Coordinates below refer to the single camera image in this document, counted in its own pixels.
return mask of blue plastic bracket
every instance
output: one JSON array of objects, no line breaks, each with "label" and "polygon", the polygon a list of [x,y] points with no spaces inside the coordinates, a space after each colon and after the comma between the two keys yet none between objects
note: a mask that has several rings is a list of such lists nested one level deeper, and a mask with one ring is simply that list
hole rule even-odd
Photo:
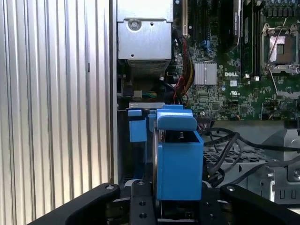
[{"label": "blue plastic bracket", "polygon": [[147,141],[147,119],[141,109],[128,110],[130,142]]}]

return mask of cpu socket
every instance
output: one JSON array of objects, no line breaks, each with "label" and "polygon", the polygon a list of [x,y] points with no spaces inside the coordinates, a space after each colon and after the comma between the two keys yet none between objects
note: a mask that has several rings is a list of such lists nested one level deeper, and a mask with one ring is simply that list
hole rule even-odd
[{"label": "cpu socket", "polygon": [[299,32],[291,27],[272,28],[266,23],[262,30],[262,68],[273,74],[299,74]]}]

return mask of ribbed metal side panel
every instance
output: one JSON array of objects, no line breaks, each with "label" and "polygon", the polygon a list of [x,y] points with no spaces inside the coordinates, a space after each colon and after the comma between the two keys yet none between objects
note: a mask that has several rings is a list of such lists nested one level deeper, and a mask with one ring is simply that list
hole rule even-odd
[{"label": "ribbed metal side panel", "polygon": [[110,179],[109,0],[0,0],[0,225]]}]

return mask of bolt hole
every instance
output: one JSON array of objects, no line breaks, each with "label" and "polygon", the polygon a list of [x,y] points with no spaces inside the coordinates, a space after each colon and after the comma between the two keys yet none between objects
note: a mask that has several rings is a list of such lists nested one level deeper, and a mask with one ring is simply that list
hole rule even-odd
[{"label": "bolt hole", "polygon": [[139,205],[144,206],[144,205],[146,205],[146,202],[139,202]]},{"label": "bolt hole", "polygon": [[147,218],[147,214],[146,214],[146,213],[141,213],[141,214],[140,214],[140,218],[141,218],[141,219]]}]

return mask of motherboard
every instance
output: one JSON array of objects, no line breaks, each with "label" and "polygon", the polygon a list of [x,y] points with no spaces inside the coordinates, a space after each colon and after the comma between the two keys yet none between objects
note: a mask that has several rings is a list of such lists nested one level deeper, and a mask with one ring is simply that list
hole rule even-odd
[{"label": "motherboard", "polygon": [[[240,120],[268,120],[279,111],[273,120],[293,118],[296,114],[289,111],[300,109],[297,0],[245,0],[236,1],[236,6],[223,2],[175,1],[174,17],[195,66],[188,107],[200,118],[211,118],[220,109],[232,111]],[[187,13],[180,4],[187,6]],[[226,19],[235,24],[235,37],[224,32]],[[175,54],[172,66],[180,73],[180,54]],[[234,117],[225,114],[218,119]]]}]

